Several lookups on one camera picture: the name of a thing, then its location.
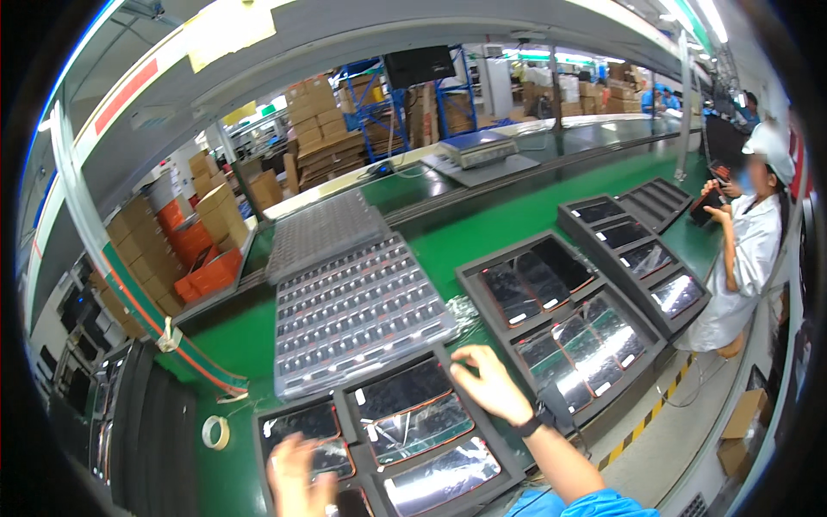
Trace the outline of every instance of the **tape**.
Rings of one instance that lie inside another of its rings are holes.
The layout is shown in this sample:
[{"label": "tape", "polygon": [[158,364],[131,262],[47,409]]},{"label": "tape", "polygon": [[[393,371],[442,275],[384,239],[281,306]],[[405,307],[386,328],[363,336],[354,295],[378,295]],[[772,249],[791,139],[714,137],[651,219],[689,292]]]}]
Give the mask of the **tape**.
[{"label": "tape", "polygon": [[[213,427],[216,424],[218,424],[218,427],[221,428],[221,436],[218,437],[217,442],[213,442]],[[230,441],[230,426],[227,424],[227,419],[222,416],[212,415],[204,420],[204,425],[201,428],[201,439],[203,440],[204,445],[211,449],[220,451],[225,448],[227,446],[227,442]]]}]

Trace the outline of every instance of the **hand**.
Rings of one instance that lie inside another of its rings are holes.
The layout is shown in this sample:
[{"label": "hand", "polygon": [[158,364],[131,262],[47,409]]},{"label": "hand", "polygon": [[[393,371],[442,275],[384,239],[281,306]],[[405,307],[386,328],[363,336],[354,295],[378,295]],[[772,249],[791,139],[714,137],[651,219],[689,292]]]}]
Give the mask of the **hand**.
[{"label": "hand", "polygon": [[315,440],[294,433],[273,448],[267,461],[267,482],[279,517],[324,517],[325,507],[336,504],[338,477],[334,472],[317,476],[310,486],[310,465]]},{"label": "hand", "polygon": [[743,194],[741,187],[739,187],[734,181],[730,181],[729,184],[721,185],[721,190],[723,190],[724,194],[731,199],[739,198],[741,194]]},{"label": "hand", "polygon": [[704,183],[704,186],[700,189],[700,196],[703,198],[706,196],[710,190],[714,189],[718,186],[718,180],[708,180]]},{"label": "hand", "polygon": [[451,375],[468,395],[491,414],[514,426],[523,425],[534,416],[534,408],[519,390],[500,359],[490,347],[469,345],[451,354],[453,361],[465,359],[468,366],[480,371],[474,376],[459,363],[451,364]]},{"label": "hand", "polygon": [[721,209],[718,209],[718,208],[712,208],[710,206],[705,206],[704,210],[706,210],[706,212],[708,212],[709,214],[712,215],[712,220],[715,221],[716,223],[724,224],[724,223],[728,223],[728,222],[732,221],[732,216],[729,214],[729,212],[732,211],[731,207],[729,208],[729,211],[727,211],[727,210],[721,210]]}]

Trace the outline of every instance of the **digital scale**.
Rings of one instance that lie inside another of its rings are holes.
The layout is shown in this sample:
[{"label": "digital scale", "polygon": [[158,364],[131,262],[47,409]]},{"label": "digital scale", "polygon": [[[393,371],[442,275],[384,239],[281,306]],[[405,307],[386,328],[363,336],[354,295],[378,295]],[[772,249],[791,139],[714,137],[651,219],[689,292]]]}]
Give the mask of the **digital scale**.
[{"label": "digital scale", "polygon": [[488,165],[519,152],[513,138],[483,130],[440,141],[441,151],[463,170]]}]

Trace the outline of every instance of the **yellow and black striped floor marking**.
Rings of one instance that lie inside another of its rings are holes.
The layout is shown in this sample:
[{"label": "yellow and black striped floor marking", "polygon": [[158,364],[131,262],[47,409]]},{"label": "yellow and black striped floor marking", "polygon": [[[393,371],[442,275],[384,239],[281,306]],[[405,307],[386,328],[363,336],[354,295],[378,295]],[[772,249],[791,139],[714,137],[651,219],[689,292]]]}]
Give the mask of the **yellow and black striped floor marking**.
[{"label": "yellow and black striped floor marking", "polygon": [[648,426],[655,419],[657,414],[661,412],[661,409],[663,409],[663,405],[666,403],[666,402],[664,402],[664,399],[669,399],[669,397],[671,397],[675,393],[675,389],[677,388],[677,385],[680,384],[681,380],[683,380],[683,378],[686,376],[686,372],[689,371],[689,366],[695,360],[696,355],[697,355],[697,353],[693,352],[688,356],[688,358],[686,359],[686,364],[684,364],[681,367],[681,370],[677,372],[677,376],[675,376],[675,380],[669,385],[669,388],[667,389],[666,394],[663,397],[661,397],[660,399],[657,399],[657,402],[655,403],[655,406],[652,409],[649,410],[649,412],[646,414],[646,417],[643,418],[643,420],[641,420],[638,423],[638,425],[636,425],[634,427],[632,432],[629,433],[626,436],[626,438],[624,438],[624,441],[620,445],[615,447],[612,450],[612,452],[610,452],[609,454],[606,454],[606,457],[604,457],[602,460],[600,460],[600,463],[597,464],[597,470],[598,471],[602,471],[603,469],[605,469],[606,467],[611,465],[611,463],[614,460],[616,460],[620,456],[620,454],[624,450],[626,450],[626,448],[629,445],[632,444],[632,442],[634,442],[635,440],[638,439],[638,436],[640,436],[640,434],[643,432],[643,430],[646,428],[646,426]]}]

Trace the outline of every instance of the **black wristband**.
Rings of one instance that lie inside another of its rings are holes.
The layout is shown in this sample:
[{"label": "black wristband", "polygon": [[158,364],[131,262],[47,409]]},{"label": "black wristband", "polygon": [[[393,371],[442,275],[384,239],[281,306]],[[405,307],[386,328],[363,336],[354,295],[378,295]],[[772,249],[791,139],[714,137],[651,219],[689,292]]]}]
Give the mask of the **black wristband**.
[{"label": "black wristband", "polygon": [[543,422],[540,422],[540,419],[537,418],[537,415],[532,416],[528,419],[523,425],[512,425],[511,428],[521,437],[521,438],[528,438],[534,431],[537,431],[537,428],[543,425]]}]

